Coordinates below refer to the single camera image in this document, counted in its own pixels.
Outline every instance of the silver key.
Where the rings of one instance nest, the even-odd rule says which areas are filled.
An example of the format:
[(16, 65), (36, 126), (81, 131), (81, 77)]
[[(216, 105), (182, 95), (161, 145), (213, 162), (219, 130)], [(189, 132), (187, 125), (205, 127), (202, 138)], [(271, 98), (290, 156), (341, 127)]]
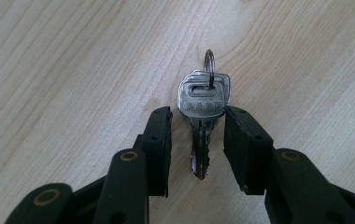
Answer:
[(230, 98), (229, 76), (214, 73), (212, 51), (206, 52), (206, 58), (211, 60), (206, 60), (204, 70), (210, 71), (196, 70), (187, 75), (180, 83), (177, 98), (180, 113), (189, 118), (192, 125), (192, 171), (200, 179), (207, 175), (208, 145), (213, 124), (223, 116)]

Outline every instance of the metal key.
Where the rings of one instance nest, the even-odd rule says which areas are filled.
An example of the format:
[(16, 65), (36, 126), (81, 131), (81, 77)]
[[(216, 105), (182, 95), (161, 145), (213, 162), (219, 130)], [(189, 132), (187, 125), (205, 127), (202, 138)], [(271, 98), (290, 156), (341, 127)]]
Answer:
[(195, 70), (180, 83), (177, 107), (190, 119), (193, 131), (192, 171), (200, 178), (207, 175), (208, 145), (215, 120), (224, 114), (230, 97), (230, 78), (214, 73), (213, 53), (206, 51), (205, 71)]

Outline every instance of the key head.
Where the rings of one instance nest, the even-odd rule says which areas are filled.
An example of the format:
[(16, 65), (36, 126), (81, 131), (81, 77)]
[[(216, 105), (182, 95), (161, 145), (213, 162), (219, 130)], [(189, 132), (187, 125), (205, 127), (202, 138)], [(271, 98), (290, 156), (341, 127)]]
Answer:
[(215, 119), (224, 114), (230, 94), (227, 75), (215, 74), (214, 88), (208, 88), (209, 74), (194, 71), (180, 83), (177, 107), (188, 118)]

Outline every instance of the wood grain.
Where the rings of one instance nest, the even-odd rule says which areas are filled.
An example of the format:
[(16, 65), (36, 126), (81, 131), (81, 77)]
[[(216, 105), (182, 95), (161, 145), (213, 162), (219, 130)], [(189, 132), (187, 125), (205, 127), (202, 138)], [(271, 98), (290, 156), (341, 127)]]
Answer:
[(179, 82), (206, 49), (276, 147), (304, 152), (355, 192), (355, 1), (0, 0), (0, 223), (32, 189), (79, 189), (172, 106), (170, 197), (151, 223), (267, 223), (211, 136), (209, 176), (191, 174)]

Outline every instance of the wooden surface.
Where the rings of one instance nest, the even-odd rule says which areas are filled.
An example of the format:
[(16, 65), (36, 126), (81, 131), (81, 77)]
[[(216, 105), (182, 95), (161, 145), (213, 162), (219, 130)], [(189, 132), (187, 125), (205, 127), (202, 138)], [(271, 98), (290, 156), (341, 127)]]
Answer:
[(355, 192), (355, 1), (0, 0), (0, 223), (32, 189), (79, 189), (107, 173), (152, 110), (173, 118), (170, 197), (151, 223), (267, 223), (211, 135), (209, 176), (191, 174), (179, 82), (213, 49), (276, 147), (304, 152)]

